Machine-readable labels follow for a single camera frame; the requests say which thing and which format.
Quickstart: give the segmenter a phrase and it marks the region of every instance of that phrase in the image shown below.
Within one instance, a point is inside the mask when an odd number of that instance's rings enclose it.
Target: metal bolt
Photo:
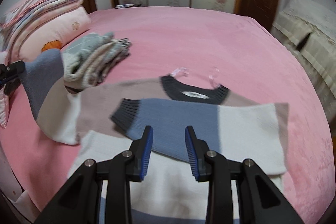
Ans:
[[[207,152],[207,155],[208,155],[210,158],[214,158],[214,157],[216,157],[217,153],[216,153],[215,151],[213,151],[213,150],[209,150],[209,151]]]
[[[124,152],[123,152],[123,156],[125,157],[125,158],[129,158],[130,156],[132,156],[132,151],[130,151],[130,150],[125,150]]]
[[[84,162],[85,166],[87,167],[91,167],[94,163],[95,161],[93,159],[88,159]]]
[[[254,165],[254,161],[251,159],[246,159],[244,160],[244,164],[247,165],[248,167],[251,167]]]

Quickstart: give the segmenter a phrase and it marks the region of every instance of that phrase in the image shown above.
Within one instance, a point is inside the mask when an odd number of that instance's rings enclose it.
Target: clothing label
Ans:
[[[189,97],[194,97],[194,98],[201,98],[201,99],[210,99],[210,97],[204,95],[204,94],[199,94],[197,92],[193,91],[182,91],[184,95],[187,95]]]

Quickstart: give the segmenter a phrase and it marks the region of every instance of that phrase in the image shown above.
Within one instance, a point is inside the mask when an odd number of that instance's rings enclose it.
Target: sweater collar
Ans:
[[[160,77],[160,82],[166,94],[176,101],[220,105],[229,93],[229,89],[222,85],[213,90],[201,89],[183,84],[171,75]]]

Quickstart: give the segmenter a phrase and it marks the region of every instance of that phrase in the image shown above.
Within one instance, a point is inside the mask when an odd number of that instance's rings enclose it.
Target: pink bedspread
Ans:
[[[84,33],[115,31],[129,38],[131,56],[106,82],[158,77],[179,67],[179,80],[212,88],[218,83],[259,103],[289,102],[288,172],[285,196],[305,223],[316,223],[335,193],[330,131],[322,106],[297,60],[255,20],[191,8],[145,7],[96,11]],[[66,180],[79,146],[48,139],[37,127],[22,87],[11,100],[0,141],[15,175],[42,209]]]

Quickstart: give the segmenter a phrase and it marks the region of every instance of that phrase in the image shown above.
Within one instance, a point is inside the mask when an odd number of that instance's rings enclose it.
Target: wooden headboard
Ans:
[[[82,5],[88,14],[97,11],[96,0],[83,0],[83,1],[84,2]]]

